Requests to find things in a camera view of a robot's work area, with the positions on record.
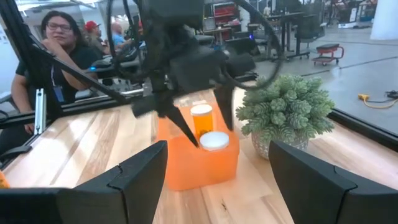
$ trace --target man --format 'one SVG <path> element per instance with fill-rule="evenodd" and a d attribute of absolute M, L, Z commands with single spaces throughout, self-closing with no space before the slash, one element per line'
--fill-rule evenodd
<path fill-rule="evenodd" d="M 85 25 L 85 29 L 88 33 L 88 43 L 94 48 L 101 56 L 108 55 L 108 46 L 101 39 L 100 24 L 96 24 L 94 21 L 88 21 Z"/>
<path fill-rule="evenodd" d="M 115 49 L 122 49 L 124 46 L 131 43 L 131 40 L 124 40 L 123 29 L 120 24 L 117 22 L 112 23 L 111 29 Z"/>
<path fill-rule="evenodd" d="M 269 17 L 271 15 L 271 1 L 267 2 L 267 6 L 264 8 L 264 11 L 262 12 L 262 14 L 265 17 Z"/>

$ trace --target orange container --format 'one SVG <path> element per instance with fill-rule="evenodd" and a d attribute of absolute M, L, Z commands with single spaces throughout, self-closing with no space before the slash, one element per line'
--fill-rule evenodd
<path fill-rule="evenodd" d="M 173 122 L 159 119 L 157 141 L 166 140 L 169 149 L 165 177 L 169 189 L 195 189 L 235 178 L 239 138 L 226 127 L 218 105 L 211 104 L 211 106 L 214 130 L 229 136 L 229 145 L 224 149 L 207 151 L 201 147 L 196 148 Z M 180 110 L 190 129 L 195 130 L 190 108 L 180 108 Z"/>
<path fill-rule="evenodd" d="M 6 176 L 0 170 L 0 189 L 8 189 L 10 185 L 6 179 Z"/>

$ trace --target wooden table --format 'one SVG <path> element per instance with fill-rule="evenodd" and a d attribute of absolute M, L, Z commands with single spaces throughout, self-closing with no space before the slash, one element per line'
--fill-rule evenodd
<path fill-rule="evenodd" d="M 237 90 L 235 106 L 242 97 L 243 91 Z M 201 100 L 214 101 L 204 92 L 178 102 L 188 106 Z M 4 173 L 13 187 L 74 187 L 149 146 L 156 121 L 154 114 L 136 119 L 129 106 L 61 118 Z M 235 121 L 237 131 L 242 125 Z M 154 223 L 293 223 L 269 162 L 256 154 L 250 137 L 239 137 L 236 179 L 183 192 L 164 187 Z M 398 189 L 398 154 L 340 125 L 311 140 L 308 152 Z"/>

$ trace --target succulent plant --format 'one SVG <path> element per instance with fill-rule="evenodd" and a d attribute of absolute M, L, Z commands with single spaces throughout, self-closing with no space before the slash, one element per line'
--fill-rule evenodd
<path fill-rule="evenodd" d="M 257 84 L 265 79 L 259 78 Z M 261 141 L 310 139 L 330 132 L 333 123 L 326 116 L 335 104 L 320 90 L 320 78 L 304 79 L 281 75 L 270 87 L 248 90 L 243 106 L 236 109 L 240 121 L 248 121 L 242 133 L 261 133 Z"/>

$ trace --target person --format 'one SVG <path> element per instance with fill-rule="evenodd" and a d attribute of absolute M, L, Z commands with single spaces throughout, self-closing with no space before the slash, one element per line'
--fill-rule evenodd
<path fill-rule="evenodd" d="M 100 59 L 98 54 L 88 47 L 76 21 L 67 13 L 50 11 L 42 20 L 41 31 L 45 36 L 42 44 L 47 50 L 77 70 L 83 71 Z M 49 73 L 48 77 L 51 77 L 54 93 L 60 103 L 73 103 L 78 90 L 89 88 L 86 83 L 54 65 L 48 71 L 44 71 Z M 89 76 L 97 79 L 95 73 Z M 35 108 L 36 89 L 24 63 L 20 62 L 12 81 L 11 95 L 21 113 L 31 112 Z M 0 134 L 0 154 L 23 145 L 33 133 L 33 124 L 4 129 Z"/>
<path fill-rule="evenodd" d="M 112 29 L 112 39 L 115 49 L 122 49 L 124 46 L 131 43 L 131 40 L 124 40 L 123 29 L 119 23 L 117 22 L 112 23 L 111 29 Z"/>
<path fill-rule="evenodd" d="M 264 11 L 262 12 L 262 14 L 265 17 L 269 17 L 271 15 L 271 1 L 267 2 L 267 6 L 264 8 Z"/>
<path fill-rule="evenodd" d="M 88 43 L 93 47 L 101 56 L 108 55 L 109 49 L 105 42 L 101 39 L 101 30 L 99 28 L 100 24 L 94 21 L 88 21 L 85 24 L 85 29 L 88 33 Z"/>

